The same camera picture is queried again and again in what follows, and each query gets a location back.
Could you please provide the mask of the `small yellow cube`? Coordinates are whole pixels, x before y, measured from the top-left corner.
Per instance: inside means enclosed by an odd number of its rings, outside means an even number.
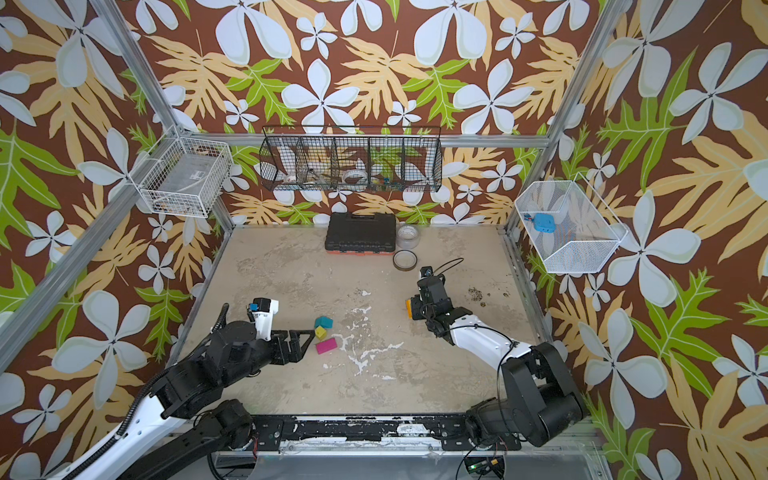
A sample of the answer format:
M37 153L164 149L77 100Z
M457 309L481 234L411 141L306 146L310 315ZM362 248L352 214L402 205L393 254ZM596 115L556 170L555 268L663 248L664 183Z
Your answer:
M327 336L328 336L328 331L324 327L317 326L315 328L315 338L316 339L318 339L319 341L324 341L327 338Z

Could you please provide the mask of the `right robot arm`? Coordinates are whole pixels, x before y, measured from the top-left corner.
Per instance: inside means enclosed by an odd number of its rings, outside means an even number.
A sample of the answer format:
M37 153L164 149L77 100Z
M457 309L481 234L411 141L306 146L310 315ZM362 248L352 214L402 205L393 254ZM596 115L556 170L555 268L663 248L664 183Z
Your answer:
M409 317L424 321L436 338L466 350L493 368L497 396L466 411L468 437L476 446L502 441L520 449L540 447L588 413L558 349L549 342L531 345L488 326L477 315L453 305L445 275L421 269L418 293L406 303Z

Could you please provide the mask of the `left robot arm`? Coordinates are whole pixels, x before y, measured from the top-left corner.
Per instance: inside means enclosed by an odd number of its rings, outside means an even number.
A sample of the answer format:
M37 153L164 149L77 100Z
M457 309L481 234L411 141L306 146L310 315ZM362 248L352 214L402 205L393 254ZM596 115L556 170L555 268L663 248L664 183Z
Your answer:
M246 445L253 419L225 388L268 365L300 362L315 332L260 339L247 321L219 320L193 351L153 377L122 422L58 479L168 479L197 459Z

